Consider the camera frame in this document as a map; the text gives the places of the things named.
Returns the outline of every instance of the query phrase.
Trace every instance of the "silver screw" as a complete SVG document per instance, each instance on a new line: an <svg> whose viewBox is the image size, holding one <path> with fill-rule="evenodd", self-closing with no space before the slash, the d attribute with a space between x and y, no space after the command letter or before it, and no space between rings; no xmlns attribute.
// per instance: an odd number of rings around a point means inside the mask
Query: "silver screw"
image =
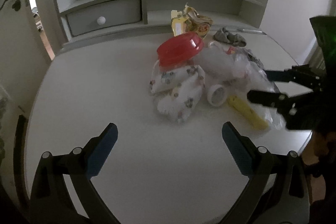
<svg viewBox="0 0 336 224"><path fill-rule="evenodd" d="M50 156L50 152L44 152L42 154L42 158L44 158L44 159L48 158L49 156Z"/></svg>
<svg viewBox="0 0 336 224"><path fill-rule="evenodd" d="M290 111L289 111L289 115L292 115L294 116L296 114L297 110L295 108L292 108Z"/></svg>
<svg viewBox="0 0 336 224"><path fill-rule="evenodd" d="M267 152L267 148L266 148L266 147L263 147L263 146L259 146L259 147L258 147L258 151L259 151L260 153L265 154L265 153Z"/></svg>
<svg viewBox="0 0 336 224"><path fill-rule="evenodd" d="M78 155L82 152L82 148L80 147L76 147L72 150L72 152L75 154L75 155Z"/></svg>
<svg viewBox="0 0 336 224"><path fill-rule="evenodd" d="M289 154L293 157L296 158L297 157L297 153L295 151L290 151Z"/></svg>

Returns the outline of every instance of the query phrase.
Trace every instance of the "red plastic container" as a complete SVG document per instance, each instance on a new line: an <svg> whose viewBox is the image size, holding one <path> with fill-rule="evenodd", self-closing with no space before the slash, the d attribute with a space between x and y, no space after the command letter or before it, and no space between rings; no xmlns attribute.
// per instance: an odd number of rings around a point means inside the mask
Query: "red plastic container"
<svg viewBox="0 0 336 224"><path fill-rule="evenodd" d="M172 68L182 65L198 54L203 47L203 40L195 32L170 38L157 48L160 67Z"/></svg>

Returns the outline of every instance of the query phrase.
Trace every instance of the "tabletop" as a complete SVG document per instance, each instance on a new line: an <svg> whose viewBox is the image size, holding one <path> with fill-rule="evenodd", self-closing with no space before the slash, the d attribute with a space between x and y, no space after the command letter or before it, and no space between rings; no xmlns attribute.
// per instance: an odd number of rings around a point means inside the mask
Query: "tabletop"
<svg viewBox="0 0 336 224"><path fill-rule="evenodd" d="M271 38L242 35L266 69L296 65ZM106 41L54 59L36 97L26 137L29 195L43 152L68 154L98 136L109 122L118 127L118 141L91 181L121 223L201 224L221 218L248 182L222 140L227 121L272 153L302 150L310 131L258 132L228 106L213 108L206 100L182 124L157 114L149 81L156 49L170 37ZM294 83L278 87L289 95L309 91ZM65 180L77 211L85 215L67 175Z"/></svg>

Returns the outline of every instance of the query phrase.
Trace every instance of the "black strip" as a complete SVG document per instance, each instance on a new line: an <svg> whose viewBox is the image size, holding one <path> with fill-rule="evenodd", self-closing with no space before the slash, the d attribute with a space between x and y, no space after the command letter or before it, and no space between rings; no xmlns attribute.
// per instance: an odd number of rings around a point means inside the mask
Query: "black strip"
<svg viewBox="0 0 336 224"><path fill-rule="evenodd" d="M20 115L16 125L13 152L13 171L16 194L24 209L28 209L29 207L29 198L24 175L24 152L27 123L28 120L23 115Z"/></svg>

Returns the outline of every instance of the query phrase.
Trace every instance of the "trash pile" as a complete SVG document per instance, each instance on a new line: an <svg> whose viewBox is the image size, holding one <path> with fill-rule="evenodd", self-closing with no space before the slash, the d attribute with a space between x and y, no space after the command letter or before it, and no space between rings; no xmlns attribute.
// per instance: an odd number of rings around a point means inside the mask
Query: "trash pile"
<svg viewBox="0 0 336 224"><path fill-rule="evenodd" d="M205 47L203 39L213 21L185 6L171 13L174 37L157 49L158 60L152 70L150 91L159 113L174 122L185 122L202 96L213 107L226 102L240 112L257 130L284 126L275 109L252 105L247 101L251 90L278 91L268 81L263 64L243 48L245 39L225 27Z"/></svg>

